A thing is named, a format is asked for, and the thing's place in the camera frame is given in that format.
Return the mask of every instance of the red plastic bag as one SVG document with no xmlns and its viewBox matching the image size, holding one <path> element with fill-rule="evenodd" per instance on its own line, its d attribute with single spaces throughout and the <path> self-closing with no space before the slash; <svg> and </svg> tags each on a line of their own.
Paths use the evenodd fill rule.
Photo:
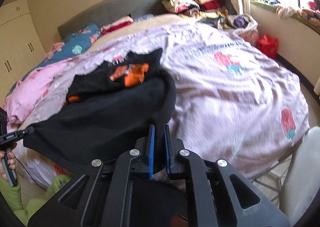
<svg viewBox="0 0 320 227">
<path fill-rule="evenodd" d="M 261 52 L 271 59 L 275 59 L 278 53 L 278 39 L 272 38 L 269 34 L 260 37 L 257 42 L 260 44 L 258 48 Z"/>
</svg>

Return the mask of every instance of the window sill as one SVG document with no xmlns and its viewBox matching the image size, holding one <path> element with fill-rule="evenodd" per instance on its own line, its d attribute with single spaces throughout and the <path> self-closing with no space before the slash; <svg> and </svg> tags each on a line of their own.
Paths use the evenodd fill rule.
<svg viewBox="0 0 320 227">
<path fill-rule="evenodd" d="M 268 4 L 268 3 L 263 3 L 263 2 L 259 2 L 259 1 L 255 1 L 255 0 L 250 0 L 250 2 L 251 2 L 251 4 L 253 4 L 255 6 L 258 6 L 258 7 L 262 8 L 262 9 L 264 9 L 264 10 L 276 13 L 277 6 L 275 6 L 275 5 L 271 5 L 271 4 Z M 295 14 L 290 18 L 293 18 L 293 19 L 305 24 L 306 26 L 308 26 L 309 28 L 314 30 L 316 33 L 320 34 L 320 30 L 316 26 L 314 26 L 311 23 L 309 23 L 308 21 L 304 20 L 302 16 Z"/>
</svg>

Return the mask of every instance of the black cable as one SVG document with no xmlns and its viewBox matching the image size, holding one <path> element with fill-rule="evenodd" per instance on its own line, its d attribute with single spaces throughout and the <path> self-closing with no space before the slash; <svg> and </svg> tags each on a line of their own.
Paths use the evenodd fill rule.
<svg viewBox="0 0 320 227">
<path fill-rule="evenodd" d="M 14 156 L 14 158 L 20 163 L 20 165 L 22 165 L 22 167 L 25 169 L 25 171 L 28 173 L 28 175 L 31 177 L 31 179 L 35 182 L 35 184 L 36 184 L 37 186 L 39 186 L 42 190 L 46 191 L 43 187 L 41 187 L 41 186 L 36 182 L 36 180 L 34 180 L 34 179 L 32 178 L 32 176 L 29 174 L 28 170 L 27 170 L 27 169 L 24 167 L 24 165 L 19 161 L 19 159 L 16 158 L 16 156 Z"/>
</svg>

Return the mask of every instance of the human hand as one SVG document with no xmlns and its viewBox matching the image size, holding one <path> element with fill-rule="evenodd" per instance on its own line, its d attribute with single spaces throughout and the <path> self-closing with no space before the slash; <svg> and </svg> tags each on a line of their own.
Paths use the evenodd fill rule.
<svg viewBox="0 0 320 227">
<path fill-rule="evenodd" d="M 9 164 L 10 169 L 15 170 L 16 169 L 16 160 L 14 158 L 14 154 L 11 152 L 11 153 L 9 153 L 8 156 L 9 156 L 8 164 Z M 0 151 L 0 159 L 2 159 L 2 158 L 4 158 L 4 151 L 1 150 Z M 3 177 L 5 180 L 7 180 L 7 176 L 4 173 L 2 163 L 0 163 L 0 176 Z"/>
</svg>

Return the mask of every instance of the laundry basket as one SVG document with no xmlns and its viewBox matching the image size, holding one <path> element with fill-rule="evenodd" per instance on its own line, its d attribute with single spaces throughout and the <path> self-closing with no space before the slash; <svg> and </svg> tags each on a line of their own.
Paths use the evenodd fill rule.
<svg viewBox="0 0 320 227">
<path fill-rule="evenodd" d="M 259 38 L 259 32 L 258 32 L 258 23 L 251 15 L 248 14 L 242 14 L 242 15 L 236 15 L 232 16 L 233 19 L 239 17 L 239 16 L 244 16 L 248 17 L 249 19 L 249 24 L 247 25 L 246 28 L 235 28 L 235 29 L 225 29 L 223 28 L 223 23 L 228 21 L 228 18 L 220 18 L 218 20 L 218 30 L 222 33 L 227 33 L 227 34 L 235 34 L 243 38 L 246 42 L 249 42 L 252 46 L 256 47 L 257 44 L 257 39 Z"/>
</svg>

